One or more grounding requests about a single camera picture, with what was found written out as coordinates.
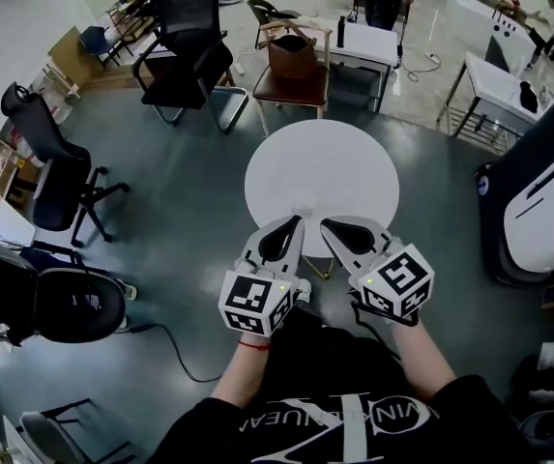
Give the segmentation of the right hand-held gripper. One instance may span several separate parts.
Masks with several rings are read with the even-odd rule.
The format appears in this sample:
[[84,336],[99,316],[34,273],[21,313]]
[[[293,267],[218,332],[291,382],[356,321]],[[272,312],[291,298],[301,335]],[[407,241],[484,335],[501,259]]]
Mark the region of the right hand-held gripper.
[[383,317],[388,323],[419,323],[420,309],[432,294],[435,272],[413,244],[392,239],[386,228],[368,217],[326,217],[320,233],[350,275],[363,267],[370,252],[383,249],[366,272],[351,276],[356,311]]

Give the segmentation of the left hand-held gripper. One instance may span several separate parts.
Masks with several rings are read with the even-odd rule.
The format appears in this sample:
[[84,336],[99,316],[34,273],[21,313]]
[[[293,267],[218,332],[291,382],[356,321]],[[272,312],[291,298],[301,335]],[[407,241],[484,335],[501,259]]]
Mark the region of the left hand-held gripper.
[[299,216],[280,217],[251,234],[219,294],[219,312],[229,329],[273,334],[294,305],[304,239]]

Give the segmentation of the person's right forearm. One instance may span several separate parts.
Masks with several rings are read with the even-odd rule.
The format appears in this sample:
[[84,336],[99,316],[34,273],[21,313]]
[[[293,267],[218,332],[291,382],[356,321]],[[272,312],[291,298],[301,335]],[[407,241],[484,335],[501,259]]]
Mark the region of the person's right forearm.
[[391,332],[406,379],[419,397],[430,399],[456,379],[422,322],[412,327],[393,323]]

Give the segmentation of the person's left forearm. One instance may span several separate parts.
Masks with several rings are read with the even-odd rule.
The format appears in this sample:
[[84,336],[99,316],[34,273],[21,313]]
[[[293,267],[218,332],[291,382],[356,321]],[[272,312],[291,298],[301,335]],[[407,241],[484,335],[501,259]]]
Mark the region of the person's left forearm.
[[243,333],[211,397],[246,408],[260,390],[270,349],[268,337]]

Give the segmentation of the round white table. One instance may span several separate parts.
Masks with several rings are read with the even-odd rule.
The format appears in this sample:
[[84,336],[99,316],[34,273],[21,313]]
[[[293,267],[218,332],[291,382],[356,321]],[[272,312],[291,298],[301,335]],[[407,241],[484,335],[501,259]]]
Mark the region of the round white table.
[[388,227],[399,202],[392,159],[372,136],[334,120],[297,122],[270,134],[252,155],[245,176],[249,213],[262,227],[298,215],[305,222],[303,257],[322,278],[313,259],[332,257],[321,237],[324,218],[372,218]]

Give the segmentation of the person's black trousers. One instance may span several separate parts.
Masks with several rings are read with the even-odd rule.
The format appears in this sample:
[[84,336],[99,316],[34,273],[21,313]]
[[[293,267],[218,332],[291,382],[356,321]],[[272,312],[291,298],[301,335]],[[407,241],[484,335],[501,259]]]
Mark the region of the person's black trousers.
[[272,337],[257,395],[261,401],[371,392],[411,395],[413,389],[388,346],[324,325],[298,306]]

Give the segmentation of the wooden chair brown seat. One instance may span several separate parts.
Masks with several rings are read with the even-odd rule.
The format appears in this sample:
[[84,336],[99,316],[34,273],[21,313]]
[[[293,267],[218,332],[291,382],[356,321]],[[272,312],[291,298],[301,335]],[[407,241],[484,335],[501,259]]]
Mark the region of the wooden chair brown seat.
[[[313,108],[318,119],[322,119],[328,109],[332,31],[308,21],[297,23],[292,19],[289,20],[297,24],[307,36],[317,39],[314,50],[318,68],[316,73],[308,79],[286,79],[273,73],[268,58],[268,66],[260,75],[252,91],[265,137],[271,135],[264,108],[268,103],[277,107],[287,104]],[[280,37],[286,33],[292,33],[284,28],[276,28],[274,21],[263,25],[261,32],[264,33],[265,39],[271,36]]]

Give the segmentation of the large black white machine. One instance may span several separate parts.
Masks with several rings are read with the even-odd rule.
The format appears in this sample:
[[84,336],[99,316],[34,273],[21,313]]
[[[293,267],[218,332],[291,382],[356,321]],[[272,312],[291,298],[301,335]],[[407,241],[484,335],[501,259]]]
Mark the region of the large black white machine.
[[475,173],[487,273],[511,285],[554,274],[554,101],[501,157]]

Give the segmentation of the person's black printed t-shirt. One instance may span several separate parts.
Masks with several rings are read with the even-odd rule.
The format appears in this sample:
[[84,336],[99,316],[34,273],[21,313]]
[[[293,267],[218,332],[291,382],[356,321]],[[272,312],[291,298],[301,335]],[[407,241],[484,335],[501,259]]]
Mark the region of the person's black printed t-shirt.
[[396,391],[284,398],[242,410],[206,398],[147,464],[537,464],[482,377],[429,401]]

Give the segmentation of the brown leather handbag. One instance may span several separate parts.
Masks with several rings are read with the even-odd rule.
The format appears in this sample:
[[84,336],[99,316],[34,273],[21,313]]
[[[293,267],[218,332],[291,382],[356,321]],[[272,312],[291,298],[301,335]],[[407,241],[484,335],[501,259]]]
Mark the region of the brown leather handbag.
[[276,76],[303,80],[312,77],[318,68],[315,55],[316,38],[307,36],[289,19],[275,21],[276,28],[289,32],[280,37],[271,36],[259,43],[260,49],[268,49],[269,65]]

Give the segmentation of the black round padded shell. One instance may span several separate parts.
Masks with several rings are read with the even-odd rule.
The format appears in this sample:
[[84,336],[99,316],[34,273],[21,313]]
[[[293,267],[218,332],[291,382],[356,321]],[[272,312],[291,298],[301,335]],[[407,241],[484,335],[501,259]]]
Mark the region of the black round padded shell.
[[87,343],[113,334],[126,317],[120,285],[106,275],[73,268],[41,272],[34,329],[47,340]]

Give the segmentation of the black mesh cantilever chair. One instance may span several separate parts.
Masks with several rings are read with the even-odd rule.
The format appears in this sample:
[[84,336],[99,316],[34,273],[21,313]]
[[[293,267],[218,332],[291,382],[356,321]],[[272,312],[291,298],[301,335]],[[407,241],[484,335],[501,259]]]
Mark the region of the black mesh cantilever chair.
[[141,102],[175,127],[189,110],[207,107],[227,135],[248,104],[220,29],[219,0],[156,0],[160,32],[132,65]]

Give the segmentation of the white rectangular table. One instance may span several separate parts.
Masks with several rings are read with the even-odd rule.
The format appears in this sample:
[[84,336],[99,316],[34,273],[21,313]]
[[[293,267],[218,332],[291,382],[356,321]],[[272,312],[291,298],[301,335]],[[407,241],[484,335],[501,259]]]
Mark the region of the white rectangular table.
[[393,31],[345,22],[343,47],[339,47],[333,41],[337,38],[337,20],[310,17],[307,21],[332,31],[331,64],[379,75],[379,84],[375,89],[370,90],[369,96],[370,110],[373,113],[379,113],[390,74],[398,65],[397,34]]

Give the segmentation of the white table metal rack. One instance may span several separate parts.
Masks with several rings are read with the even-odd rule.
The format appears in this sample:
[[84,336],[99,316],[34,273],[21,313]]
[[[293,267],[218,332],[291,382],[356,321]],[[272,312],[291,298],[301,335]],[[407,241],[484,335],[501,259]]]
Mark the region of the white table metal rack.
[[468,53],[436,115],[436,128],[477,148],[503,155],[537,122],[521,103],[523,81]]

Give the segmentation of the black pouch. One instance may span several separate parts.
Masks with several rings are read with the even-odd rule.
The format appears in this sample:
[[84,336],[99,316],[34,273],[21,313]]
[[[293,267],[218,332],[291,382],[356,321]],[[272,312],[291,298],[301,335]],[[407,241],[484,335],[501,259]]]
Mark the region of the black pouch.
[[533,91],[531,84],[528,81],[520,82],[520,104],[523,109],[536,114],[539,110],[539,101],[536,93]]

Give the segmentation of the black wheeled office chair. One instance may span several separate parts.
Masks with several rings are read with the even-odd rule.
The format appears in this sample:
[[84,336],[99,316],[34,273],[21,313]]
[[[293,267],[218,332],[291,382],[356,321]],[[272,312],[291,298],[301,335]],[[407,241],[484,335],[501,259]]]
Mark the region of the black wheeled office chair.
[[77,235],[85,218],[90,218],[102,238],[110,243],[95,205],[116,191],[131,190],[126,183],[108,188],[97,185],[107,169],[92,165],[90,153],[66,140],[44,98],[12,83],[1,99],[1,111],[26,141],[33,155],[44,164],[34,189],[33,223],[47,231],[71,229],[71,244],[81,248]]

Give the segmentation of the dark olive chair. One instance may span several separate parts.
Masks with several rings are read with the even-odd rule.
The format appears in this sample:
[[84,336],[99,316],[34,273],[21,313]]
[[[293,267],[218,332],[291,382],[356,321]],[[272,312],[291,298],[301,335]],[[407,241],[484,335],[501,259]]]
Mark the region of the dark olive chair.
[[263,25],[266,25],[273,21],[296,19],[301,16],[300,13],[297,13],[295,11],[278,10],[270,2],[265,0],[247,0],[247,4],[259,24],[254,44],[255,49],[259,48],[259,36],[261,32],[261,27]]

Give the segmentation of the white panel black dots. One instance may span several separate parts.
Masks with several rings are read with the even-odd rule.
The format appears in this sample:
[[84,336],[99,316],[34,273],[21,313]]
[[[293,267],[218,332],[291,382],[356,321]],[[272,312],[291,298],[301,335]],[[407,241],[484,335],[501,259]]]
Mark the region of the white panel black dots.
[[491,15],[491,37],[496,40],[513,75],[521,75],[535,52],[536,45],[519,23],[497,10]]

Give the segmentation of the small wooden rack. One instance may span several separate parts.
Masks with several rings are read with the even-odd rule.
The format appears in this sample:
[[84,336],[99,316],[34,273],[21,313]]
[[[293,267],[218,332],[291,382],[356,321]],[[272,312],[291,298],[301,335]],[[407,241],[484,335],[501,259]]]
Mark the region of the small wooden rack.
[[59,70],[54,62],[46,63],[43,67],[43,72],[65,98],[75,97],[79,100],[81,99],[78,85]]

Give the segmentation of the white bag red print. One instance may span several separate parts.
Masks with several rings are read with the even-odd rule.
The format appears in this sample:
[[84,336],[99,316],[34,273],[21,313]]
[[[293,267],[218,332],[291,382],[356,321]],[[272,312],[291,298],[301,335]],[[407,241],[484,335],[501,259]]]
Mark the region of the white bag red print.
[[30,148],[29,144],[19,133],[16,127],[12,127],[9,133],[9,144],[16,150],[16,152],[25,160],[29,161],[32,165],[37,168],[43,168],[44,163],[38,159],[34,154],[33,150]]

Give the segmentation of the blue chair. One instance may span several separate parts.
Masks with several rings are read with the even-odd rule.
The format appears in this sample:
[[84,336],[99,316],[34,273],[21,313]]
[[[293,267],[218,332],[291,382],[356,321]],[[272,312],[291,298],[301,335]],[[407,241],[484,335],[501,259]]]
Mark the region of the blue chair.
[[98,60],[104,69],[106,68],[106,62],[108,60],[113,60],[113,62],[118,65],[118,61],[115,58],[115,42],[106,37],[103,27],[87,27],[79,35],[79,41],[85,50]]

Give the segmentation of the grey chair black frame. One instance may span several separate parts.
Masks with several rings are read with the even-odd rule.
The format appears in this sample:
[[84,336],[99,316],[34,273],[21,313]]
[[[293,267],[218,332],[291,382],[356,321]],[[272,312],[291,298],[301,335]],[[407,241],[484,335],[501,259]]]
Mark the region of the grey chair black frame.
[[136,458],[134,453],[118,460],[114,460],[114,457],[129,450],[130,441],[98,459],[92,459],[65,429],[65,425],[79,423],[79,419],[60,420],[59,417],[91,403],[90,398],[84,398],[43,412],[23,413],[15,430],[43,464],[129,464]]

